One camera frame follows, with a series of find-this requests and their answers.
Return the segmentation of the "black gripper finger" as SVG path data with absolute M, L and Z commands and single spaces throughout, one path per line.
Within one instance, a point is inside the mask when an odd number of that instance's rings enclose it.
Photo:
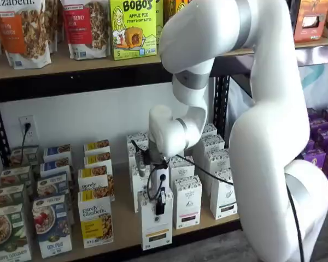
M 165 205 L 166 205 L 166 192 L 164 188 L 160 188 L 159 194 L 156 198 L 155 214 L 163 215 L 165 212 Z

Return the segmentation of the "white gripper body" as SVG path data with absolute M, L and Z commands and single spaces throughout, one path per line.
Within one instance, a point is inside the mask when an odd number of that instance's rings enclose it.
M 161 157 L 160 160 L 151 161 L 151 192 L 156 192 L 159 188 L 169 189 L 169 161 Z M 165 175 L 165 179 L 161 183 L 161 175 Z

